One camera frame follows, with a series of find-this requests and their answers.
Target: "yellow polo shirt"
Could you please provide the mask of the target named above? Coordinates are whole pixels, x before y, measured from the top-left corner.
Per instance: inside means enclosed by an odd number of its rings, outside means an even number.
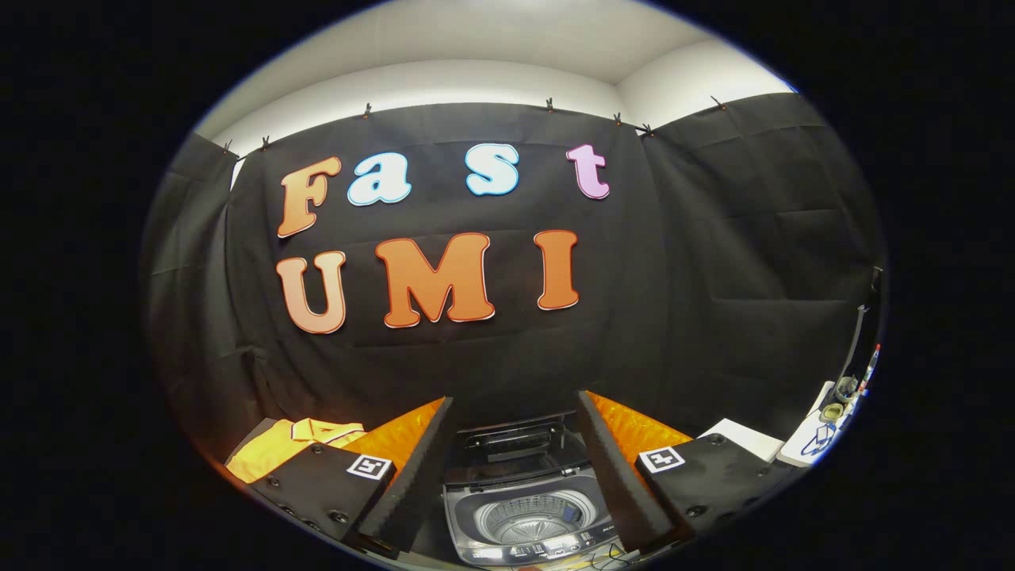
[[[298,423],[282,420],[248,442],[225,468],[240,480],[251,484],[315,442],[343,448],[364,434],[363,425],[359,423],[336,425],[314,419],[303,419]]]

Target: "pink letter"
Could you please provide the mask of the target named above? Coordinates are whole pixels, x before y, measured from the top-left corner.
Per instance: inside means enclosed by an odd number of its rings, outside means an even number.
[[[567,151],[567,159],[574,161],[578,187],[589,198],[602,200],[610,193],[610,185],[599,182],[596,166],[606,166],[606,159],[596,154],[591,144],[583,144]]]

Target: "washing machine lid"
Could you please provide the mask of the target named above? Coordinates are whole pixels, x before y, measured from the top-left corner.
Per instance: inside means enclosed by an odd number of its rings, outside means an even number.
[[[452,488],[519,484],[590,466],[581,437],[564,416],[461,431],[459,457],[445,474]]]

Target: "black fabric backdrop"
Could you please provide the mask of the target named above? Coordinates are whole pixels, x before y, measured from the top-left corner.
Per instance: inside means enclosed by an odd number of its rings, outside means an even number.
[[[809,104],[784,93],[726,106],[650,137],[566,111],[426,105],[335,121],[251,153],[227,206],[209,200],[195,214],[207,222],[193,231],[206,258],[200,283],[159,279],[156,269],[146,294],[151,336],[187,342],[154,345],[184,428],[224,459],[265,417],[370,429],[447,395],[464,423],[482,425],[567,409],[587,387],[692,436],[727,417],[788,438],[842,366],[871,266],[884,266],[881,235],[860,172]],[[518,149],[511,193],[466,188],[464,155],[480,142]],[[605,200],[581,193],[564,157],[584,143],[606,157]],[[384,151],[408,158],[412,192],[353,206],[353,166]],[[278,238],[282,176],[332,155],[342,170],[313,210],[317,223]],[[228,174],[214,171],[222,197]],[[151,225],[171,216],[161,203]],[[574,307],[536,307],[543,273],[532,237],[545,229],[578,234]],[[386,328],[377,243],[411,237],[436,266],[463,231],[490,236],[496,315]],[[335,334],[314,336],[291,323],[275,264],[308,260],[309,304],[322,312],[312,264],[329,249],[347,257],[347,316]],[[173,363],[195,365],[182,373]]]

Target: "black foam pad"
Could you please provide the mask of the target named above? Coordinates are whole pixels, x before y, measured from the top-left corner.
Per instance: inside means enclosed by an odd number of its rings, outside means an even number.
[[[394,476],[391,460],[314,443],[251,488],[278,510],[341,542]]]
[[[651,551],[665,543],[681,539],[678,528],[638,481],[620,453],[613,434],[599,415],[589,395],[578,391],[579,429],[596,471],[599,488],[610,510],[617,536],[626,551]]]
[[[445,398],[398,479],[363,517],[360,533],[402,551],[412,547],[432,498],[443,491],[444,472],[458,431],[453,402]]]
[[[770,465],[721,434],[646,451],[634,466],[667,513],[695,533],[760,505],[796,472]]]

